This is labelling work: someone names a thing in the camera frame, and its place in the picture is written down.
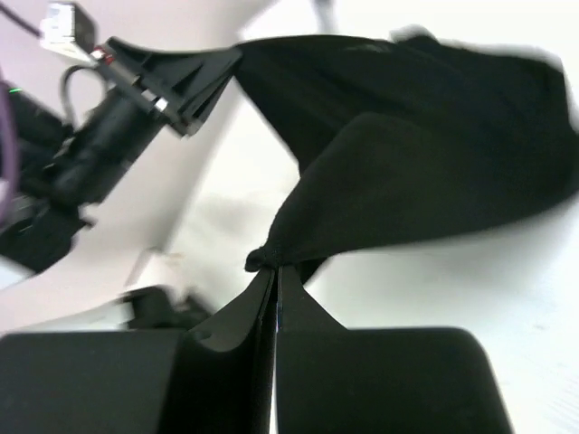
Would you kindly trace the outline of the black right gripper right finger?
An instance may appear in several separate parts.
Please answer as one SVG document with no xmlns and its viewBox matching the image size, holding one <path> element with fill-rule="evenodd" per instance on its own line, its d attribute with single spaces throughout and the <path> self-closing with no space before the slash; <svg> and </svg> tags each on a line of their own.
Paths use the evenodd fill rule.
<svg viewBox="0 0 579 434">
<path fill-rule="evenodd" d="M 281 433 L 509 433 L 488 357 L 452 327 L 351 330 L 278 272 Z"/>
</svg>

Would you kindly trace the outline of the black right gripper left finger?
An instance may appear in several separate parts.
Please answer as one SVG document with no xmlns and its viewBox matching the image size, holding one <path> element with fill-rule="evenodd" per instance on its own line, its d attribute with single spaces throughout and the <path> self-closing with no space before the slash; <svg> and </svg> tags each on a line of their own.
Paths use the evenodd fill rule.
<svg viewBox="0 0 579 434">
<path fill-rule="evenodd" d="M 4 433 L 252 433 L 268 428 L 271 287 L 259 272 L 190 330 L 25 333 L 1 341 Z"/>
</svg>

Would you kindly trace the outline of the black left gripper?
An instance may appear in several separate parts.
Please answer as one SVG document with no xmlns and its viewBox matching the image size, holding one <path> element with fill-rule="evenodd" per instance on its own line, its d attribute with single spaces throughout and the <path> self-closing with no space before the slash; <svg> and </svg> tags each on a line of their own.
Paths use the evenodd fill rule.
<svg viewBox="0 0 579 434">
<path fill-rule="evenodd" d="M 48 171 L 53 196 L 72 206 L 102 202 L 162 128 L 198 130 L 242 52 L 160 52 L 111 37 L 91 56 L 111 88 Z"/>
</svg>

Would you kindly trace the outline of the black tank top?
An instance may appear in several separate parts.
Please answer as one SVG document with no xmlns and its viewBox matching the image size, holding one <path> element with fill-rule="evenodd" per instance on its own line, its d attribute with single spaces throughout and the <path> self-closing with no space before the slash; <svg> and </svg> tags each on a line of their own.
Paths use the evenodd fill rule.
<svg viewBox="0 0 579 434">
<path fill-rule="evenodd" d="M 235 77 L 298 162 L 245 268 L 310 278 L 353 250 L 485 231 L 578 190 L 559 66 L 416 34 L 243 43 Z"/>
</svg>

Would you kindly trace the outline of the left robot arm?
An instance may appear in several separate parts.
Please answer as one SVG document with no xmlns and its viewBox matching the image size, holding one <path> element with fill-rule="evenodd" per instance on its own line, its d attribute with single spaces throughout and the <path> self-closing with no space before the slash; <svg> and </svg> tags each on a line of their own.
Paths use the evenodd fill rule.
<svg viewBox="0 0 579 434">
<path fill-rule="evenodd" d="M 80 126 L 3 82 L 2 256 L 35 273 L 66 256 L 89 226 L 81 207 L 103 202 L 163 128 L 194 135 L 241 57 L 237 48 L 153 52 L 112 38 L 89 54 L 106 91 Z"/>
</svg>

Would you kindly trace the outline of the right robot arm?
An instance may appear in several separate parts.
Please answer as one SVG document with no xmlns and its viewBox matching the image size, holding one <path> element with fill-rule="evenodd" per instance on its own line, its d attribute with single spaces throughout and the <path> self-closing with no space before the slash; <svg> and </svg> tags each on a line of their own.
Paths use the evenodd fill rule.
<svg viewBox="0 0 579 434">
<path fill-rule="evenodd" d="M 213 315 L 159 287 L 128 329 L 1 340 L 4 433 L 509 433 L 459 328 L 350 330 L 297 271 L 259 272 Z"/>
</svg>

